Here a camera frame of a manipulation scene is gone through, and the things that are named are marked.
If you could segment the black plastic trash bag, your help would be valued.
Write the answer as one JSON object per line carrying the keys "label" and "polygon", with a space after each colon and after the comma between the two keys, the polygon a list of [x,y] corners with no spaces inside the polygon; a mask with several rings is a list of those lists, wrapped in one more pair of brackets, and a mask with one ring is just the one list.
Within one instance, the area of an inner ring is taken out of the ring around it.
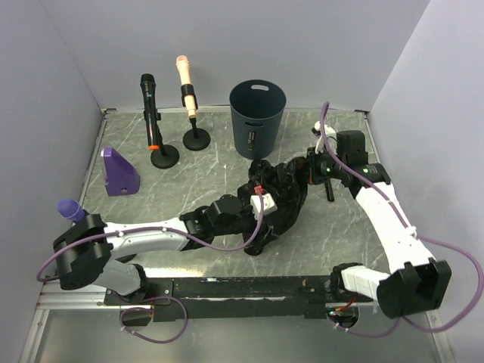
{"label": "black plastic trash bag", "polygon": [[265,216],[259,233],[251,244],[244,248],[250,256],[258,256],[264,247],[287,232],[298,219],[308,194],[309,172],[305,157],[295,157],[287,163],[275,166],[267,160],[254,160],[248,169],[248,182],[237,189],[237,198],[250,213],[250,197],[260,186],[270,194],[277,209]]}

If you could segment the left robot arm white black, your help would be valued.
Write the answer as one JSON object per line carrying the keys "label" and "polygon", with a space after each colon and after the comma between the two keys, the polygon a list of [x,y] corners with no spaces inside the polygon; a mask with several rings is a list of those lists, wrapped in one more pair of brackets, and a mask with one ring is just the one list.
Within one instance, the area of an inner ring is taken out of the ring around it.
{"label": "left robot arm white black", "polygon": [[76,201],[61,206],[72,226],[54,243],[57,278],[62,290],[78,290],[94,284],[116,291],[139,304],[149,295],[146,274],[139,265],[128,264],[128,256],[159,250],[186,252],[213,248],[218,236],[248,234],[248,247],[259,236],[264,215],[264,198],[254,194],[248,203],[226,194],[191,213],[161,222],[116,224],[86,212]]}

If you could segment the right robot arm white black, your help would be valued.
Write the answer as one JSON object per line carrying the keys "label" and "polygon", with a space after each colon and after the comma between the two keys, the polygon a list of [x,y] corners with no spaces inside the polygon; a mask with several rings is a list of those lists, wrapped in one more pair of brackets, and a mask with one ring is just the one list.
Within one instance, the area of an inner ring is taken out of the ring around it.
{"label": "right robot arm white black", "polygon": [[333,179],[341,181],[373,225],[389,271],[375,271],[356,262],[340,264],[330,276],[331,295],[339,301],[354,295],[371,298],[388,318],[439,308],[451,277],[449,264],[435,260],[417,238],[385,168],[370,163],[365,135],[350,130],[335,137],[336,155],[330,154],[321,139],[307,150],[309,183],[328,187]]}

